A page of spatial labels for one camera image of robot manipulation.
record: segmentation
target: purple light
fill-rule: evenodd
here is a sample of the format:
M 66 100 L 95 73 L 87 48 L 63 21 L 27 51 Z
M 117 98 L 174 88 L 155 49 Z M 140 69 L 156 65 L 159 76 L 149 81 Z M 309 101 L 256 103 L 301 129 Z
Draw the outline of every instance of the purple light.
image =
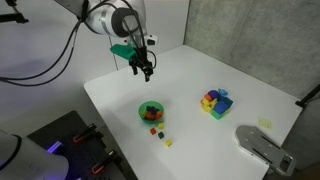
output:
M 54 143 L 48 150 L 47 152 L 52 154 L 54 151 L 56 151 L 56 149 L 58 149 L 59 146 L 61 146 L 62 143 L 57 141 L 56 143 Z

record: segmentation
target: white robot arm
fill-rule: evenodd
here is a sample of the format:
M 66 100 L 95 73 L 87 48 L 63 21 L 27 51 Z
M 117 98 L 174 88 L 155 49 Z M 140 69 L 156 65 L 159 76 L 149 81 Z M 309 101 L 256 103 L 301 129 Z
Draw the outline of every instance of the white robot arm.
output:
M 143 35 L 147 34 L 146 30 L 146 11 L 143 0 L 128 0 L 127 1 L 134 12 L 138 15 Z M 88 9 L 92 9 L 98 3 L 90 3 Z M 122 18 L 127 22 L 130 31 L 133 35 L 140 35 L 138 30 L 138 22 L 134 17 L 133 12 L 129 9 L 124 1 L 117 0 L 113 3 L 117 9 L 110 5 L 102 6 L 92 13 L 86 19 L 86 23 L 98 34 L 107 34 L 114 37 L 128 37 L 129 32 L 122 21 Z
M 137 67 L 140 68 L 145 74 L 146 81 L 149 81 L 155 66 L 148 61 L 147 52 L 150 51 L 146 46 L 156 45 L 158 39 L 157 36 L 147 34 L 144 1 L 116 0 L 89 3 L 87 10 L 91 12 L 85 17 L 85 24 L 91 31 L 127 38 L 127 46 L 115 45 L 111 51 L 127 59 L 135 75 L 138 73 Z

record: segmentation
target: gray wall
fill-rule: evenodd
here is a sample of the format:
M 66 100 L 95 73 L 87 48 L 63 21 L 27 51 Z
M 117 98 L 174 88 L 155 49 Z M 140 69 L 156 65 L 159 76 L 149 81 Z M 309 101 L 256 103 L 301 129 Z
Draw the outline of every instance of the gray wall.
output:
M 320 1 L 191 0 L 185 44 L 302 98 L 320 83 Z M 298 168 L 320 161 L 319 109 L 284 143 Z

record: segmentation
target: metal bracket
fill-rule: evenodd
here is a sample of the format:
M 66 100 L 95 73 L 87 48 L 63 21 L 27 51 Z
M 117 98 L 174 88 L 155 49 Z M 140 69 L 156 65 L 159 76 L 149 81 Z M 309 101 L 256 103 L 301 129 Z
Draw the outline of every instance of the metal bracket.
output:
M 283 176 L 291 176 L 296 166 L 296 159 L 278 146 L 267 135 L 254 126 L 239 126 L 236 136 L 240 147 L 252 156 L 259 157 L 271 169 Z

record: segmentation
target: yellow sticky note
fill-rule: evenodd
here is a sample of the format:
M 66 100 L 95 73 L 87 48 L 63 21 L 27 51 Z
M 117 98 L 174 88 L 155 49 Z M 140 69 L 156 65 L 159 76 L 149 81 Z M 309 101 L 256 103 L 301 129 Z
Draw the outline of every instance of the yellow sticky note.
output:
M 272 123 L 271 121 L 267 120 L 267 119 L 264 119 L 262 117 L 259 117 L 258 118 L 258 125 L 260 127 L 264 127 L 264 128 L 267 128 L 267 129 L 272 129 Z

